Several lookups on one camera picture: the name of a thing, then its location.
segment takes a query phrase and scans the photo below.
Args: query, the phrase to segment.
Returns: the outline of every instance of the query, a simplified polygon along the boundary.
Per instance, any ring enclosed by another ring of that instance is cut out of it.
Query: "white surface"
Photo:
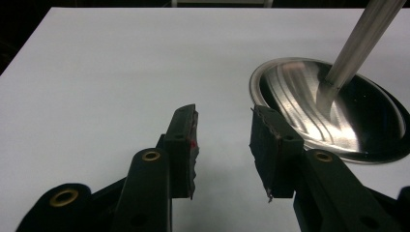
[[[299,231],[292,200],[268,204],[253,164],[249,77],[279,57],[334,62],[361,12],[52,9],[0,76],[0,230],[60,184],[121,179],[194,102],[197,189],[174,200],[174,231]],[[407,109],[409,20],[402,10],[360,69]],[[349,166],[396,197],[409,163]]]

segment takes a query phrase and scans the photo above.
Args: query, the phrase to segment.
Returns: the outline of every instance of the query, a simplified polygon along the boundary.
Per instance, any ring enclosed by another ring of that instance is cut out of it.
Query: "metal rod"
[[[336,89],[347,85],[406,0],[370,0],[324,81]]]

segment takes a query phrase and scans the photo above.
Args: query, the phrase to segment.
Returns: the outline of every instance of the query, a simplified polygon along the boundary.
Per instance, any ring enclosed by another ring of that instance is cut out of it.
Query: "reflective metal surface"
[[[272,60],[253,73],[250,94],[255,104],[279,111],[307,149],[359,163],[388,162],[410,153],[405,108],[360,75],[340,91],[324,86],[330,68],[306,58]]]

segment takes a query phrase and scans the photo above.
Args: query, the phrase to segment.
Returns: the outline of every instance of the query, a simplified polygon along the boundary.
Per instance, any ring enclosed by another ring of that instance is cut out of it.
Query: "black plastic part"
[[[401,189],[396,205],[397,217],[403,231],[410,231],[410,187]]]
[[[171,202],[168,153],[142,150],[132,159],[111,231],[171,231]]]
[[[16,231],[78,231],[90,197],[90,189],[81,184],[53,188],[37,201]]]
[[[304,151],[304,140],[274,109],[253,110],[250,149],[268,197],[292,198],[293,160]]]
[[[192,198],[195,191],[197,122],[195,105],[183,106],[175,111],[164,138],[164,149],[170,156],[172,198]]]
[[[295,212],[303,232],[400,231],[338,156],[309,150],[296,163]]]

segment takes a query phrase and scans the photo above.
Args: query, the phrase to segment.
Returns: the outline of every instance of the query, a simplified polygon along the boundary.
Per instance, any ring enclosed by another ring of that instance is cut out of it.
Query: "dark background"
[[[274,8],[364,8],[368,0],[274,0]],[[2,0],[0,1],[0,74],[51,7],[170,7],[168,0]],[[262,7],[247,4],[179,4],[178,7]]]

